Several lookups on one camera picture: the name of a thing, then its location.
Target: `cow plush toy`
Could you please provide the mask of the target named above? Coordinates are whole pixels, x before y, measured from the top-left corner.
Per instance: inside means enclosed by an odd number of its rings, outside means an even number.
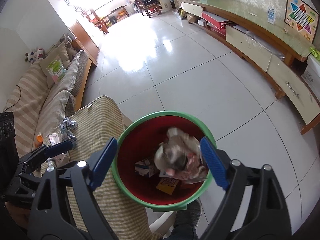
[[[35,52],[26,52],[26,62],[34,63],[38,58],[44,58],[44,51],[43,49],[37,49]]]

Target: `glass countertop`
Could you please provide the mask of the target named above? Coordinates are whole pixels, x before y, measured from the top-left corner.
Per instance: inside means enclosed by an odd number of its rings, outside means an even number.
[[[287,25],[283,20],[276,18],[276,24],[273,25],[267,22],[267,12],[257,7],[240,3],[234,0],[181,0],[182,2],[191,2],[202,7],[216,7],[224,11],[233,13],[242,18],[245,18],[270,33],[277,36],[279,39],[288,44],[295,52],[302,57],[307,57],[310,54],[310,47],[314,45],[305,37],[299,34],[292,27]]]

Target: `shoe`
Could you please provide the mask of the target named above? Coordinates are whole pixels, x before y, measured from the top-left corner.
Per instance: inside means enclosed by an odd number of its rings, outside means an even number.
[[[187,205],[186,210],[177,211],[176,220],[173,224],[173,227],[187,224],[196,228],[199,224],[201,214],[202,214],[202,205],[200,200],[196,199],[195,201]]]

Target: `person's leg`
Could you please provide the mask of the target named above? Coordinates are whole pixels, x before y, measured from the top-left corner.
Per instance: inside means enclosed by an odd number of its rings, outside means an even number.
[[[174,229],[166,240],[199,240],[196,226],[202,212],[201,203],[195,200],[187,205],[186,210],[177,211]]]
[[[190,225],[180,225],[174,228],[171,235],[164,240],[199,240],[196,229]]]

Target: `chinese checkers board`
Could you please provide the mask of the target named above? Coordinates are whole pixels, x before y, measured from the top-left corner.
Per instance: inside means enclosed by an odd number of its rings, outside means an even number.
[[[302,0],[287,0],[284,22],[313,42],[318,28],[319,14]]]

